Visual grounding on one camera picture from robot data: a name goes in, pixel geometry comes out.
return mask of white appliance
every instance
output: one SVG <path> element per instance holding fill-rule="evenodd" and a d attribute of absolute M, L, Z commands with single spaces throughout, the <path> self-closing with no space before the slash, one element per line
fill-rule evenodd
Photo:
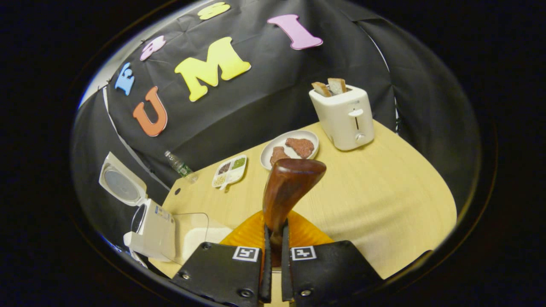
<path fill-rule="evenodd" d="M 99 177 L 100 185 L 129 206 L 139 207 L 123 242 L 144 256 L 168 262 L 175 257 L 175 220 L 146 194 L 146 184 L 113 153 L 108 153 Z"/>
<path fill-rule="evenodd" d="M 322 129 L 339 150 L 351 150 L 373 140 L 373 120 L 368 94 L 346 85 L 347 92 L 324 97 L 309 92 Z"/>

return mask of spice tray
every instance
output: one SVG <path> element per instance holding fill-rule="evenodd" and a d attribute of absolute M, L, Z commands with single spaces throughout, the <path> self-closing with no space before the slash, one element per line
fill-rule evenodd
<path fill-rule="evenodd" d="M 220 164 L 212 178 L 212 187 L 220 187 L 220 190 L 223 190 L 227 185 L 241 180 L 247 161 L 246 155 L 240 155 Z"/>

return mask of plate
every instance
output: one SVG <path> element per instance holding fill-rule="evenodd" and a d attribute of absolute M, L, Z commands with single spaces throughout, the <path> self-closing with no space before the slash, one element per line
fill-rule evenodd
<path fill-rule="evenodd" d="M 214 173 L 214 178 L 212 178 L 212 187 L 220 187 L 220 190 L 223 190 L 227 185 L 241 180 L 247 161 L 246 155 L 239 155 L 220 164 Z"/>
<path fill-rule="evenodd" d="M 291 148 L 285 145 L 286 139 L 288 138 L 294 138 L 294 139 L 308 139 L 313 143 L 314 150 L 311 153 L 311 155 L 307 159 L 313 159 L 318 152 L 318 136 L 311 131 L 307 130 L 294 130 L 287 133 L 283 133 L 276 137 L 274 140 L 269 142 L 268 145 L 265 146 L 264 150 L 262 150 L 262 155 L 260 156 L 260 163 L 262 166 L 268 170 L 271 170 L 271 163 L 269 160 L 271 159 L 271 156 L 273 155 L 273 147 L 282 146 L 284 147 L 284 153 L 293 159 L 301 159 L 300 156 Z"/>

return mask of white plate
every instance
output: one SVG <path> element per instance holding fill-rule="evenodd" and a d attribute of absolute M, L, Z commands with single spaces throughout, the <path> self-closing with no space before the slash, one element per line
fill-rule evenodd
<path fill-rule="evenodd" d="M 269 142 L 268 145 L 265 146 L 264 150 L 262 150 L 262 155 L 260 156 L 260 163 L 263 167 L 265 167 L 268 170 L 271 170 L 271 156 L 273 155 L 273 147 L 282 146 L 284 147 L 284 153 L 293 159 L 301 159 L 300 156 L 291 148 L 285 145 L 286 139 L 288 138 L 294 138 L 294 139 L 308 139 L 313 143 L 314 150 L 311 153 L 311 155 L 307 159 L 313 159 L 318 152 L 318 136 L 311 131 L 307 130 L 294 130 L 290 131 L 284 134 L 279 135 L 274 140 Z"/>
<path fill-rule="evenodd" d="M 232 168 L 234 166 L 233 163 L 235 163 L 236 160 L 239 160 L 241 158 L 245 159 L 245 163 L 242 166 L 239 166 L 239 167 L 233 169 Z M 225 161 L 224 163 L 220 164 L 218 166 L 218 168 L 216 169 L 216 172 L 214 173 L 214 178 L 212 178 L 212 187 L 220 187 L 220 190 L 223 190 L 223 189 L 225 189 L 225 187 L 227 185 L 241 180 L 243 174 L 245 173 L 246 162 L 247 161 L 248 161 L 248 158 L 246 157 L 246 155 L 240 155 L 240 156 L 236 156 L 235 158 L 229 159 L 229 160 Z M 222 166 L 224 166 L 226 164 L 229 165 L 228 170 L 225 171 L 222 174 L 219 174 L 218 172 L 220 171 Z M 218 178 L 224 178 L 222 183 L 217 183 L 216 182 L 216 180 Z"/>

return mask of foam letter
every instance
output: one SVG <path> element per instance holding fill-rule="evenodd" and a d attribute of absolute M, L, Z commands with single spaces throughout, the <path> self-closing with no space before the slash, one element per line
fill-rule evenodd
<path fill-rule="evenodd" d="M 130 63 L 125 63 L 125 65 L 123 65 L 123 68 L 120 71 L 120 75 L 117 77 L 116 85 L 114 85 L 114 88 L 119 87 L 124 90 L 125 96 L 129 96 L 129 93 L 131 92 L 131 87 L 133 87 L 133 83 L 135 82 L 135 77 L 131 76 L 133 74 L 133 71 L 129 69 L 129 65 Z"/>
<path fill-rule="evenodd" d="M 222 80 L 232 79 L 250 69 L 250 63 L 241 60 L 233 50 L 231 40 L 231 37 L 224 37 L 210 44 L 206 62 L 189 57 L 176 66 L 174 72 L 184 78 L 190 101 L 196 101 L 208 91 L 197 78 L 209 85 L 218 85 L 218 66 L 222 70 Z"/>
<path fill-rule="evenodd" d="M 221 13 L 229 10 L 229 8 L 229 4 L 226 4 L 225 2 L 218 2 L 200 10 L 197 15 L 199 15 L 200 19 L 207 20 L 216 15 L 220 15 Z"/>
<path fill-rule="evenodd" d="M 268 23 L 278 25 L 292 40 L 290 47 L 301 50 L 322 45 L 322 40 L 314 37 L 298 22 L 298 16 L 294 14 L 281 15 L 268 19 Z"/>
<path fill-rule="evenodd" d="M 152 53 L 156 52 L 157 50 L 161 49 L 163 45 L 165 45 L 167 41 L 164 40 L 164 36 L 156 37 L 153 41 L 149 42 L 144 49 L 142 49 L 142 55 L 140 55 L 140 60 L 144 61 L 149 56 L 152 55 Z"/>
<path fill-rule="evenodd" d="M 144 132 L 151 136 L 158 136 L 167 126 L 167 111 L 157 96 L 157 86 L 152 87 L 146 94 L 146 100 L 152 103 L 153 109 L 157 112 L 157 122 L 152 123 L 144 111 L 144 102 L 139 103 L 133 111 L 133 117 L 138 120 Z"/>

